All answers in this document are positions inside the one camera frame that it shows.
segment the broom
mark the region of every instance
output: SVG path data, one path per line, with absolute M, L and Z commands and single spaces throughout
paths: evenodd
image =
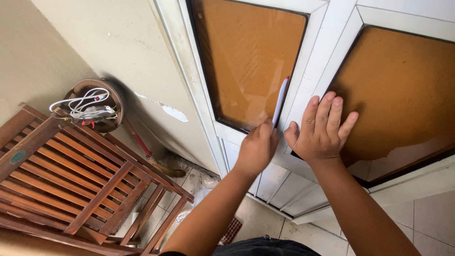
M 147 162 L 149 164 L 151 164 L 153 167 L 155 167 L 158 171 L 166 174 L 167 176 L 169 177 L 172 177 L 172 178 L 180 178 L 180 177 L 184 177 L 185 176 L 185 171 L 182 171 L 182 170 L 174 170 L 174 169 L 171 169 L 169 167 L 166 167 L 162 164 L 160 164 L 152 155 L 152 153 L 150 152 L 150 150 L 148 150 L 147 146 L 144 144 L 144 142 L 141 140 L 141 138 L 139 137 L 139 135 L 136 133 L 136 131 L 134 130 L 133 126 L 131 125 L 130 121 L 128 121 L 127 118 L 125 118 L 123 120 L 123 123 L 126 125 L 126 127 L 128 127 L 128 130 L 130 130 L 130 132 L 133 134 L 133 137 L 136 139 L 137 143 L 139 144 L 139 146 L 141 146 L 141 148 L 144 150 L 145 152 L 145 159 L 147 160 Z

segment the broom bristles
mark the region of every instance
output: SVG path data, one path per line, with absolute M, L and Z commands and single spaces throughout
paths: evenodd
M 156 159 L 152 155 L 146 156 L 146 160 L 147 160 L 147 162 L 149 162 L 149 164 L 151 164 L 153 167 L 155 167 L 158 171 L 166 174 L 167 176 L 169 176 L 171 178 L 185 177 L 185 175 L 187 174 L 183 170 L 171 169 L 167 166 L 160 164 L 158 161 L 156 161 Z

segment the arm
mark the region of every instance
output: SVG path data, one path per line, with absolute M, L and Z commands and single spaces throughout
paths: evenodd
M 242 142 L 234 168 L 177 227 L 162 252 L 211 255 L 251 184 L 270 163 L 277 144 L 270 119 L 251 130 Z
M 300 135 L 291 122 L 284 136 L 313 170 L 337 221 L 357 256 L 419 256 L 420 253 L 375 200 L 354 180 L 339 152 L 359 114 L 352 112 L 340 127 L 343 99 L 328 92 L 321 103 L 311 98 Z

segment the amber glass panel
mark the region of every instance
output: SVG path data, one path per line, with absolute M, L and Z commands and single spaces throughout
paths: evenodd
M 368 181 L 455 146 L 455 45 L 363 29 L 330 90 L 360 116 L 341 155 Z
M 193 0 L 192 5 L 216 114 L 250 130 L 273 116 L 306 17 L 226 0 Z

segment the hand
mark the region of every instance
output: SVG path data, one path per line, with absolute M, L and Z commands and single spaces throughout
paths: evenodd
M 253 128 L 243 140 L 233 169 L 258 176 L 272 160 L 277 145 L 277 129 L 272 129 L 272 120 L 268 118 Z
M 284 131 L 288 145 L 310 166 L 339 159 L 339 152 L 359 117 L 359 113 L 351 112 L 340 127 L 343 99 L 335 95 L 335 92 L 326 93 L 319 105 L 318 96 L 310 99 L 303 113 L 300 135 L 294 121 Z

